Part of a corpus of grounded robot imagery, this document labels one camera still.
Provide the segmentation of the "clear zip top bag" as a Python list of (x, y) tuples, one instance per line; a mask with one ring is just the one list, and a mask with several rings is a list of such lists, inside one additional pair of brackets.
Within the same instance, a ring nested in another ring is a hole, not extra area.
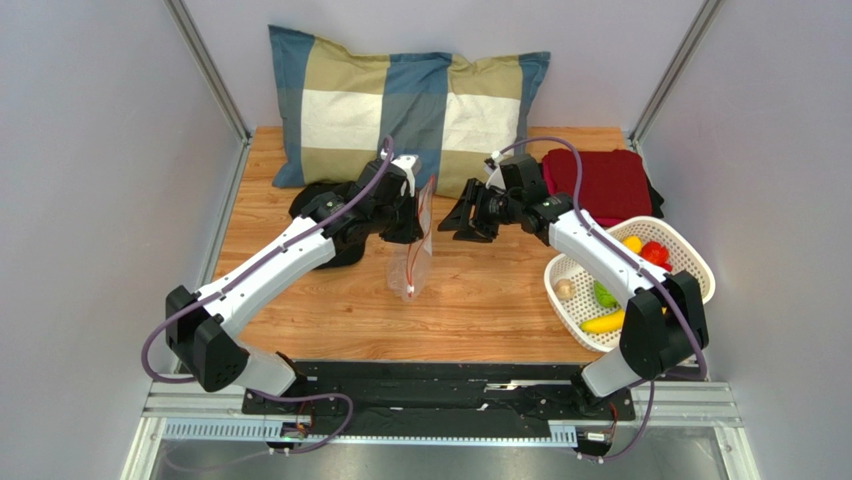
[(387, 287), (402, 301), (413, 301), (424, 289), (433, 257), (432, 203), (436, 178), (431, 176), (416, 196), (417, 220), (422, 238), (408, 245), (394, 245), (386, 267)]

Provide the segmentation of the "green toy vegetable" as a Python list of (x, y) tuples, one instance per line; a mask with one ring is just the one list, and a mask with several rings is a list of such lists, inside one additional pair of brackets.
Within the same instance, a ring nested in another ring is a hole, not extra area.
[(599, 281), (593, 283), (593, 293), (599, 306), (607, 309), (620, 308), (621, 305), (616, 297)]

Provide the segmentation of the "yellow toy mango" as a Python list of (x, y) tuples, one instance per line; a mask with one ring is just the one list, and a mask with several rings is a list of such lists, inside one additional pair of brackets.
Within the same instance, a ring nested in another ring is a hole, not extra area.
[(642, 240), (635, 235), (631, 235), (623, 239), (622, 244), (635, 254), (640, 254), (644, 246)]

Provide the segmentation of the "red toy bell pepper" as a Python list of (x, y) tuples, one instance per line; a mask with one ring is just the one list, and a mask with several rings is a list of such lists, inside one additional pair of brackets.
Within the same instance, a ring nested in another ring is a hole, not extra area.
[(659, 242), (650, 241), (644, 244), (640, 250), (640, 257), (668, 272), (672, 271), (672, 265), (669, 263), (669, 250)]

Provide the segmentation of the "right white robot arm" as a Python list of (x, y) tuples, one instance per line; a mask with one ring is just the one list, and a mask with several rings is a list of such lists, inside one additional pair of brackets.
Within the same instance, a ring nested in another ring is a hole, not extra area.
[(490, 243), (502, 225), (518, 225), (574, 260), (624, 309), (618, 347), (572, 380), (587, 401), (652, 381), (690, 357), (702, 360), (709, 338), (699, 281), (630, 251), (583, 210), (576, 197), (551, 194), (536, 160), (488, 160), (495, 184), (471, 179), (438, 228), (461, 241)]

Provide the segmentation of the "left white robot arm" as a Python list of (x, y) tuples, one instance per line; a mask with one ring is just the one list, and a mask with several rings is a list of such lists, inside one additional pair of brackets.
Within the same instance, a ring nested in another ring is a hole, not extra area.
[(371, 235), (397, 244), (424, 237), (415, 155), (369, 162), (360, 177), (308, 200), (291, 224), (220, 279), (195, 292), (184, 286), (165, 299), (165, 341), (206, 392), (230, 385), (281, 395), (298, 374), (283, 354), (243, 344), (239, 335), (269, 302), (305, 274)]

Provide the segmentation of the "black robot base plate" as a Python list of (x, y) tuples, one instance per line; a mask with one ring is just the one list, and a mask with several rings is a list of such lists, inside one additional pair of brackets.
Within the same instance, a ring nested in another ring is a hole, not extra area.
[(586, 407), (571, 381), (573, 364), (301, 361), (303, 379), (290, 398), (313, 396), (307, 404), (276, 403), (247, 393), (248, 415), (292, 415), (328, 434), (353, 415), (347, 435), (421, 438), (543, 438), (549, 423), (627, 422), (637, 414), (628, 390)]

